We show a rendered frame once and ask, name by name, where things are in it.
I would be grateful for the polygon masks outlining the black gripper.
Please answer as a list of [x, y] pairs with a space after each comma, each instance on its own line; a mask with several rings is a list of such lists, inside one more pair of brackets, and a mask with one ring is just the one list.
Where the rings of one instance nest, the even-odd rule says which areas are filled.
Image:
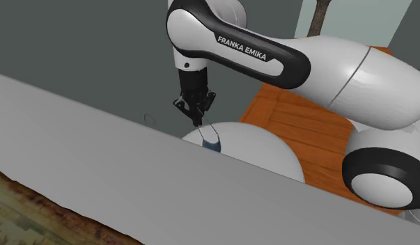
[[[216, 98], [216, 93], [208, 91], [208, 69], [196, 71], [179, 70], [181, 96], [173, 101], [173, 105], [192, 120], [195, 127], [202, 125], [202, 117], [210, 109]], [[199, 102], [189, 105], [188, 102]]]

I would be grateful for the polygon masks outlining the small blue-grey transparent cup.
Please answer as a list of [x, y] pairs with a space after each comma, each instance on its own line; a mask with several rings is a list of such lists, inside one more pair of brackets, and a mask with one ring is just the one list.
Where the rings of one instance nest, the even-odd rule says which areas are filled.
[[211, 142], [205, 140], [205, 138], [204, 138], [204, 136], [201, 132], [201, 127], [197, 127], [197, 130], [198, 130], [198, 132], [199, 132], [199, 134], [201, 135], [201, 138], [202, 138], [201, 146], [204, 147], [204, 148], [207, 148], [209, 150], [213, 150], [215, 152], [221, 152], [221, 141], [220, 141], [219, 133], [217, 132], [217, 130], [214, 128], [214, 126], [212, 124], [210, 124], [210, 127], [217, 136], [217, 142], [216, 143], [211, 143]]

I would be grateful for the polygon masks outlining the white toilet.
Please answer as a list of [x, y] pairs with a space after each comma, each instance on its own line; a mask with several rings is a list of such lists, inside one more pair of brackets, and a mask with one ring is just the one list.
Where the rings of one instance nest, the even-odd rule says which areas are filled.
[[[272, 132], [244, 122], [212, 124], [219, 133], [221, 154], [304, 183], [304, 173], [293, 150]], [[217, 136], [210, 125], [201, 127], [205, 140], [216, 143]], [[195, 129], [182, 138], [201, 146], [202, 138]]]

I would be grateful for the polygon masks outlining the large grey flat panel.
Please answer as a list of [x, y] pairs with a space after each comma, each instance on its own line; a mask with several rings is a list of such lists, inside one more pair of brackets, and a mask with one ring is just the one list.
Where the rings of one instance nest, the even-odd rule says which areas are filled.
[[420, 226], [0, 75], [0, 171], [146, 245], [420, 245]]

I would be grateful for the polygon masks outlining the brown houseplant trunk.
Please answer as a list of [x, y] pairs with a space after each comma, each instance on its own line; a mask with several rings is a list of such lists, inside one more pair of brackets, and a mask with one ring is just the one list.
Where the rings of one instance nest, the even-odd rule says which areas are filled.
[[314, 10], [313, 18], [307, 33], [307, 37], [320, 35], [322, 26], [325, 20], [325, 15], [329, 4], [332, 0], [316, 0], [316, 7]]

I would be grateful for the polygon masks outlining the brown patterned rug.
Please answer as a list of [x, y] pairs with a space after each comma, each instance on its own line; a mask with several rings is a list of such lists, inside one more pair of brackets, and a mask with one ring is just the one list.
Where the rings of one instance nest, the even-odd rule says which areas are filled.
[[145, 245], [0, 172], [0, 245]]

